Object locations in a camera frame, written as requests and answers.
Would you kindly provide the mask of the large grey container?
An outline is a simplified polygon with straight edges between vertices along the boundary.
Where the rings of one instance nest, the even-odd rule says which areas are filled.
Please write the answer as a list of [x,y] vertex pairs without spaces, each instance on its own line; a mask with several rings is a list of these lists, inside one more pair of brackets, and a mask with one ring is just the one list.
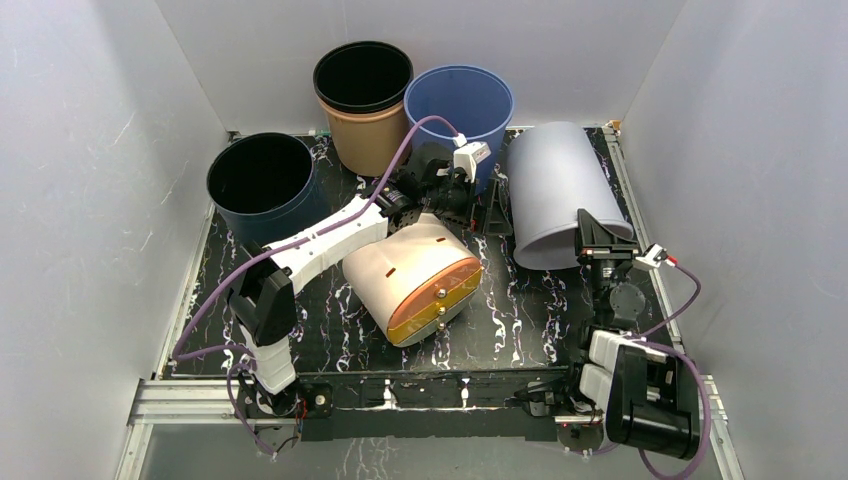
[[515,238],[513,258],[519,266],[576,267],[579,209],[615,234],[633,237],[633,227],[581,126],[558,121],[526,130],[507,147],[504,169]]

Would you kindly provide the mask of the blue plastic bucket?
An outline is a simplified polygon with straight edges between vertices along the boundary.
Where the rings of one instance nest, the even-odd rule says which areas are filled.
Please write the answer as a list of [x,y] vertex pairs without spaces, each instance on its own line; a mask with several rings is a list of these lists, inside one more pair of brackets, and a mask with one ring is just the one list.
[[476,193],[484,193],[514,111],[509,86],[477,66],[441,66],[412,80],[405,92],[404,108],[411,125],[436,115],[450,122],[468,141],[487,143],[491,155],[476,169]]

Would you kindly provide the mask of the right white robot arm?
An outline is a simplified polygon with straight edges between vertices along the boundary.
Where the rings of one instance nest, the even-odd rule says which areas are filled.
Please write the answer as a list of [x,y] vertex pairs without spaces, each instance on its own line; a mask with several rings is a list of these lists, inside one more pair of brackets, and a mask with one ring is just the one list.
[[641,249],[586,209],[577,221],[575,254],[589,270],[591,314],[579,330],[579,376],[564,385],[564,403],[577,414],[599,409],[613,443],[692,460],[701,437],[697,383],[682,359],[648,346],[638,333],[647,300],[629,281],[632,269],[678,262],[658,244]]

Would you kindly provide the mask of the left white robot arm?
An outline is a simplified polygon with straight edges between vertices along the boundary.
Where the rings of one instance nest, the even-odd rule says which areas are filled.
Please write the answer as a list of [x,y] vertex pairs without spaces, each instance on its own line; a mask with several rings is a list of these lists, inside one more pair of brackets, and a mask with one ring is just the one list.
[[297,407],[289,342],[295,298],[336,264],[396,347],[443,328],[468,305],[483,266],[451,228],[512,230],[499,181],[485,172],[492,157],[483,141],[454,149],[425,143],[339,211],[254,258],[228,302],[252,352],[263,407],[275,416]]

